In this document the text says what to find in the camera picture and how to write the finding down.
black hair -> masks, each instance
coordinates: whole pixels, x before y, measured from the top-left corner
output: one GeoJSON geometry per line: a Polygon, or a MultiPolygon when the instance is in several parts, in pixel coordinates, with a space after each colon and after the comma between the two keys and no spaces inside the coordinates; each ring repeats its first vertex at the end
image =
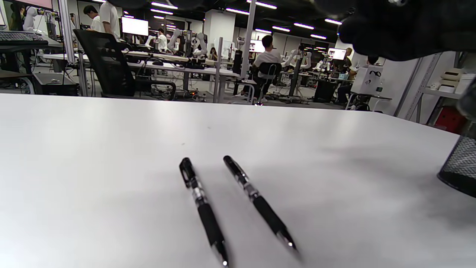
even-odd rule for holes
{"type": "Polygon", "coordinates": [[[98,10],[95,7],[91,6],[91,5],[88,5],[88,6],[84,7],[83,12],[84,12],[85,15],[89,15],[91,12],[98,13],[98,10]]]}
{"type": "Polygon", "coordinates": [[[368,63],[374,65],[378,61],[378,56],[367,56],[368,63]]]}
{"type": "Polygon", "coordinates": [[[263,43],[263,46],[265,48],[269,48],[271,46],[271,44],[273,43],[273,37],[271,35],[267,35],[267,36],[263,37],[261,42],[263,43]]]}

white t-shirt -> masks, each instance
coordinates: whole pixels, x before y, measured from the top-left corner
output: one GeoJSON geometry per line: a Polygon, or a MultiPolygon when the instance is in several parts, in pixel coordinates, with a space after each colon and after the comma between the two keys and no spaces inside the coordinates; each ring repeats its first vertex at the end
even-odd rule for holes
{"type": "Polygon", "coordinates": [[[253,65],[259,67],[262,63],[281,63],[281,54],[273,49],[270,52],[265,51],[256,57],[253,65]]]}
{"type": "Polygon", "coordinates": [[[108,1],[104,2],[101,5],[101,9],[99,10],[99,17],[102,22],[109,22],[111,24],[111,30],[114,33],[114,37],[116,40],[120,38],[120,28],[119,28],[119,16],[118,10],[115,6],[113,6],[108,1]]]}
{"type": "Polygon", "coordinates": [[[102,25],[100,16],[96,16],[92,19],[91,30],[104,32],[104,25],[102,25]]]}

keyboard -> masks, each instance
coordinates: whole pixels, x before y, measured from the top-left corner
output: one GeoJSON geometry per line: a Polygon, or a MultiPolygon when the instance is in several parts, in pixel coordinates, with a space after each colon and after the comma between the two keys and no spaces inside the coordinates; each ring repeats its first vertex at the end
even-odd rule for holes
{"type": "Polygon", "coordinates": [[[8,45],[47,45],[41,35],[30,31],[0,31],[0,46],[8,45]]]}

white box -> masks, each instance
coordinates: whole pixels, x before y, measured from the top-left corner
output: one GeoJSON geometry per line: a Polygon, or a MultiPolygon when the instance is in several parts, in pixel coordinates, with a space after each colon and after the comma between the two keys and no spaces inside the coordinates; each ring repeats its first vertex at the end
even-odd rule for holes
{"type": "Polygon", "coordinates": [[[456,94],[463,94],[466,91],[466,88],[469,86],[471,81],[476,77],[474,73],[463,74],[459,80],[459,85],[456,87],[456,94]]]}
{"type": "Polygon", "coordinates": [[[382,66],[374,65],[360,68],[350,91],[357,94],[374,95],[380,85],[383,69],[382,66]]]}

white column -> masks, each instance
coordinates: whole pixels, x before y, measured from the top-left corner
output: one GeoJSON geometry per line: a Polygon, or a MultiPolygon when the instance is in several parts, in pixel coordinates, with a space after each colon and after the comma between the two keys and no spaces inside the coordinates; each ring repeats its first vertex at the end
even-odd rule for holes
{"type": "Polygon", "coordinates": [[[208,51],[212,47],[215,47],[218,51],[217,46],[220,37],[223,37],[224,42],[233,42],[235,17],[234,13],[219,10],[210,10],[205,13],[204,34],[208,36],[208,51]]]}

